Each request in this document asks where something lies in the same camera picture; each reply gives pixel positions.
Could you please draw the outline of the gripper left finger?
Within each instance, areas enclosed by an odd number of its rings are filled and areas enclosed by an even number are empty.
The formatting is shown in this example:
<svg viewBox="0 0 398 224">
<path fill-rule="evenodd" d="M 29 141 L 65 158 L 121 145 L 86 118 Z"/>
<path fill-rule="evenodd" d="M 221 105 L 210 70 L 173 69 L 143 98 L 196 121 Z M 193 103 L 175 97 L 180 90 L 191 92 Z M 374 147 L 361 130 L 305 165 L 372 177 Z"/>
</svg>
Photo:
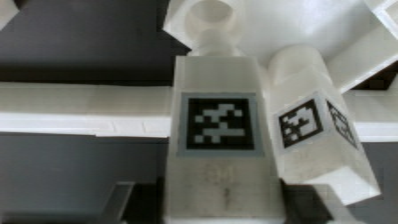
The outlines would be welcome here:
<svg viewBox="0 0 398 224">
<path fill-rule="evenodd" d="M 159 224 L 155 184 L 116 183 L 102 213 L 90 224 Z"/>
</svg>

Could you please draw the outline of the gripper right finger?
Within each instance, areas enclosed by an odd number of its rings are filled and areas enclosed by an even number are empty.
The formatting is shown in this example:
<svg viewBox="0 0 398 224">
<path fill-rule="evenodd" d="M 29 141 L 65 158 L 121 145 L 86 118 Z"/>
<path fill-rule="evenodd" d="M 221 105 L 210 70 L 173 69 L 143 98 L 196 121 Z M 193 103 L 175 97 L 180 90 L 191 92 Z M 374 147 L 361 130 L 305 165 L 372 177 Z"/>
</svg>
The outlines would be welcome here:
<svg viewBox="0 0 398 224">
<path fill-rule="evenodd" d="M 281 182 L 287 207 L 285 224 L 352 224 L 354 216 L 324 185 Z"/>
</svg>

